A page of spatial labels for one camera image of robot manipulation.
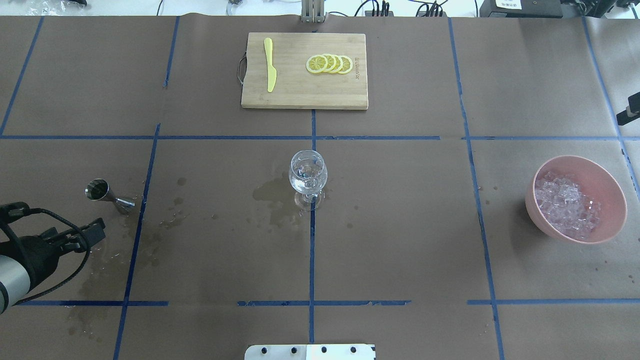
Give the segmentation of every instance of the jigger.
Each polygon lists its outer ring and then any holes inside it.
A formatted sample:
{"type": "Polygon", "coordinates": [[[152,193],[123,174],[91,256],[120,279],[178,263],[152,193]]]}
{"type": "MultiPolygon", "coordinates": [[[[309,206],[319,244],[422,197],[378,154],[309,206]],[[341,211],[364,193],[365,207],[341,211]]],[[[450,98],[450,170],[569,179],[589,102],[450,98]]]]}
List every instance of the jigger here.
{"type": "Polygon", "coordinates": [[[119,213],[126,215],[136,203],[128,197],[117,197],[103,179],[95,179],[86,186],[84,194],[92,201],[110,201],[119,213]]]}

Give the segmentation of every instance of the wooden cutting board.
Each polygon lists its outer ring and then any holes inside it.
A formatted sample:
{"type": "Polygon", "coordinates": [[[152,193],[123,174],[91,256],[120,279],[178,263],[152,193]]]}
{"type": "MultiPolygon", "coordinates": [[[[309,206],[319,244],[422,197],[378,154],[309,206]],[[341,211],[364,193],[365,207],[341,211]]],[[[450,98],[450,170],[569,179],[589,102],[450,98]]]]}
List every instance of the wooden cutting board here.
{"type": "Polygon", "coordinates": [[[366,110],[367,44],[364,34],[249,33],[243,108],[366,110]],[[267,92],[264,38],[273,40],[273,66],[278,71],[273,92],[267,92]],[[346,55],[353,69],[345,75],[311,74],[307,59],[315,54],[346,55]]]}

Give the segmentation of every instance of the lemon slice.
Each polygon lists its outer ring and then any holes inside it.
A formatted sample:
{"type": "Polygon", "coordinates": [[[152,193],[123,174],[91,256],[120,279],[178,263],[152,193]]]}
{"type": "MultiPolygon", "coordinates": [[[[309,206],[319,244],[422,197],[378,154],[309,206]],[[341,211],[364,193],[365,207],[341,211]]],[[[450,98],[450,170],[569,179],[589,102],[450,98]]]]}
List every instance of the lemon slice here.
{"type": "Polygon", "coordinates": [[[344,65],[344,60],[342,59],[342,55],[335,55],[335,66],[333,69],[329,70],[329,73],[335,74],[336,72],[342,70],[342,66],[344,65]]]}
{"type": "Polygon", "coordinates": [[[338,71],[338,74],[347,74],[353,68],[353,60],[349,56],[340,55],[342,61],[342,67],[338,71]]]}
{"type": "Polygon", "coordinates": [[[323,55],[313,55],[307,60],[307,71],[312,74],[318,74],[326,70],[329,61],[323,55]]]}
{"type": "Polygon", "coordinates": [[[327,61],[326,69],[324,69],[323,72],[329,72],[335,69],[336,64],[338,64],[337,56],[334,54],[322,54],[322,56],[324,56],[327,61]]]}

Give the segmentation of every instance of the wine glass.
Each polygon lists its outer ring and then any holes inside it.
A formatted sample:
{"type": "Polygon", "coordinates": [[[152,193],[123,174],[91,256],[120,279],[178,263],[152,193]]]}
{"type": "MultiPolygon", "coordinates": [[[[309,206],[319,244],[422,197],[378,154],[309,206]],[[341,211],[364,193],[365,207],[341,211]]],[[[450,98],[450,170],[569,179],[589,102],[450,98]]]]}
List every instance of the wine glass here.
{"type": "Polygon", "coordinates": [[[326,165],[322,155],[313,150],[298,151],[291,159],[289,182],[297,191],[296,204],[305,211],[316,210],[324,200],[327,179],[326,165]]]}

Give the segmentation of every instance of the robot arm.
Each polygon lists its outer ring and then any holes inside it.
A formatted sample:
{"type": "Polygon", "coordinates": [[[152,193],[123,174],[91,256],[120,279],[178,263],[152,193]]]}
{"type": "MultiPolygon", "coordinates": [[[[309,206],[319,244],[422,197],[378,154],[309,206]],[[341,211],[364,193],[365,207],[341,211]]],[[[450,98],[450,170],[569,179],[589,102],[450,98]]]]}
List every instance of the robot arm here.
{"type": "Polygon", "coordinates": [[[71,280],[86,263],[91,247],[105,237],[101,218],[77,227],[49,210],[31,209],[24,202],[0,206],[0,230],[9,239],[0,243],[0,313],[16,303],[45,295],[71,280]],[[40,235],[18,237],[9,226],[22,217],[39,213],[48,214],[71,229],[58,233],[52,227],[40,235]],[[85,257],[70,277],[47,291],[19,301],[56,271],[62,255],[72,251],[85,252],[85,257]]]}

